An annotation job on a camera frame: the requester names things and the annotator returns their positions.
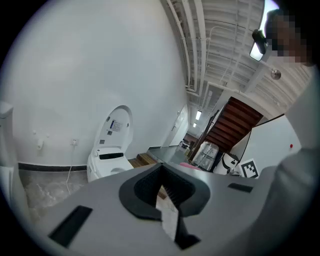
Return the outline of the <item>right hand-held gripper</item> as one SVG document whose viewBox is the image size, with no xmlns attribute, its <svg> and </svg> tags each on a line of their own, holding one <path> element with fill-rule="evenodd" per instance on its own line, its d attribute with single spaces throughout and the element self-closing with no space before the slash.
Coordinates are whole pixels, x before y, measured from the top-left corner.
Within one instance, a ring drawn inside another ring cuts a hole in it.
<svg viewBox="0 0 320 256">
<path fill-rule="evenodd" d="M 257 179 L 260 175 L 256 163 L 253 158 L 238 163 L 235 168 L 230 168 L 227 171 L 228 176 L 241 178 Z"/>
</svg>

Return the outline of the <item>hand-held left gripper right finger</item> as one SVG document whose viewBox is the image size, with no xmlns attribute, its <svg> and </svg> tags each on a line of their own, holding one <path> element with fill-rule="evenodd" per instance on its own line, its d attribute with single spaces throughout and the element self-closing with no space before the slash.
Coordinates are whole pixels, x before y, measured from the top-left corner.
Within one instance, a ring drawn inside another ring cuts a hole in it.
<svg viewBox="0 0 320 256">
<path fill-rule="evenodd" d="M 175 242 L 162 245 L 164 256 L 252 256 L 251 237 L 266 200 L 266 174 L 245 178 L 162 164 L 178 181 L 173 188 L 187 199 L 178 205 Z"/>
</svg>

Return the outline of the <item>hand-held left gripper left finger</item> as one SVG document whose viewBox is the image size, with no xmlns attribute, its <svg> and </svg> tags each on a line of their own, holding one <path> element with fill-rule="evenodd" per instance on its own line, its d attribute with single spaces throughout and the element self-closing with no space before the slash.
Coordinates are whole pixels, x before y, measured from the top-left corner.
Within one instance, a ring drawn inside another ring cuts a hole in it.
<svg viewBox="0 0 320 256">
<path fill-rule="evenodd" d="M 139 219 L 119 199 L 120 186 L 146 171 L 134 168 L 92 181 L 54 205 L 37 222 L 36 230 L 60 254 L 81 256 L 174 256 L 180 248 L 165 233 L 162 223 Z M 49 239 L 49 234 L 77 206 L 92 211 L 68 248 Z"/>
</svg>

